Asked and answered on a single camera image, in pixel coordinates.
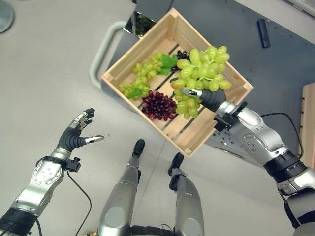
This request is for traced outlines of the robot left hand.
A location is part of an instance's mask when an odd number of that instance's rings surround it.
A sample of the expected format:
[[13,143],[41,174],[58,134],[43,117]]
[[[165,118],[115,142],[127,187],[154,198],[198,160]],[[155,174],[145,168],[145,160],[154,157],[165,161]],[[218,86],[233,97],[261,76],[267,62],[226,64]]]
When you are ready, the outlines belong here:
[[91,118],[95,115],[94,108],[88,108],[79,113],[62,133],[57,148],[65,149],[72,152],[76,148],[84,145],[99,142],[105,139],[102,135],[94,135],[90,137],[81,137],[82,130],[92,123]]

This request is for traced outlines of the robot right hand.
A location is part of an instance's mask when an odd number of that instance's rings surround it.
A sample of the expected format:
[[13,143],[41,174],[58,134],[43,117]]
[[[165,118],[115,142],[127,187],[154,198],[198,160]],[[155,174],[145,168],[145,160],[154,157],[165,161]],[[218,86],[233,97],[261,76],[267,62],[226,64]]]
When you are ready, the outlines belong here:
[[217,114],[226,112],[226,108],[230,105],[230,103],[227,102],[225,92],[222,89],[212,92],[208,89],[199,90],[182,87],[180,88],[180,91],[189,97],[200,99],[202,101],[201,104],[205,108]]

